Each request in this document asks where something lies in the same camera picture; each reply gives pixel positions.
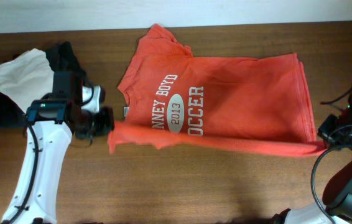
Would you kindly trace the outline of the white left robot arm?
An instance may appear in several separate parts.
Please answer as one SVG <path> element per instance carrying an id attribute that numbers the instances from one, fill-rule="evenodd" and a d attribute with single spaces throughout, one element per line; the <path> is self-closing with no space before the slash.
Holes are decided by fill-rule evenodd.
<path id="1" fill-rule="evenodd" d="M 114 129 L 113 111 L 100 104 L 101 86 L 56 88 L 27 109 L 27 145 L 17 187 L 2 223 L 56 223 L 56 201 L 72 137 L 92 140 Z"/>

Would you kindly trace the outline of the orange printed t-shirt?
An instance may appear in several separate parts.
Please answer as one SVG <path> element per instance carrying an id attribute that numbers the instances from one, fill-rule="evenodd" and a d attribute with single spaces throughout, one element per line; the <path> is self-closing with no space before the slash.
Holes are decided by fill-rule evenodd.
<path id="1" fill-rule="evenodd" d="M 287 157 L 321 154 L 297 54 L 196 57 L 154 25 L 118 85 L 127 112 L 108 145 L 178 144 Z"/>

